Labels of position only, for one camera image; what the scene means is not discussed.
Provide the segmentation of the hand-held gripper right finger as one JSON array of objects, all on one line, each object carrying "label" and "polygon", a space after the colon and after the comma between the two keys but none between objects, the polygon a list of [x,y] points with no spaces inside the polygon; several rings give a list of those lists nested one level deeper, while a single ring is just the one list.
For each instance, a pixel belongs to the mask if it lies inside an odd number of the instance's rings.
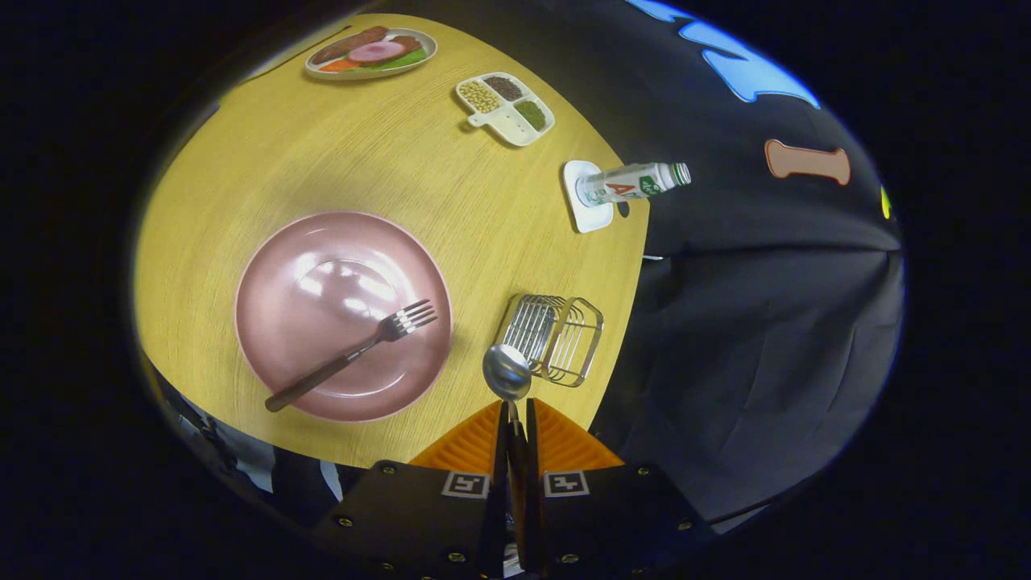
[{"label": "hand-held gripper right finger", "polygon": [[717,540],[655,463],[622,460],[543,400],[527,401],[524,425],[530,578],[654,578]]}]

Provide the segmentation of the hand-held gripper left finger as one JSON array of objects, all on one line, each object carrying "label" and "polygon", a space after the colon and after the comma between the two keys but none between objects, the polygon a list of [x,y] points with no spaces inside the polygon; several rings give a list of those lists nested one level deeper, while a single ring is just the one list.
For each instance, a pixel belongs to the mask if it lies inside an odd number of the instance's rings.
[{"label": "hand-held gripper left finger", "polygon": [[409,462],[364,471],[313,531],[350,579],[501,579],[507,408],[494,401]]}]

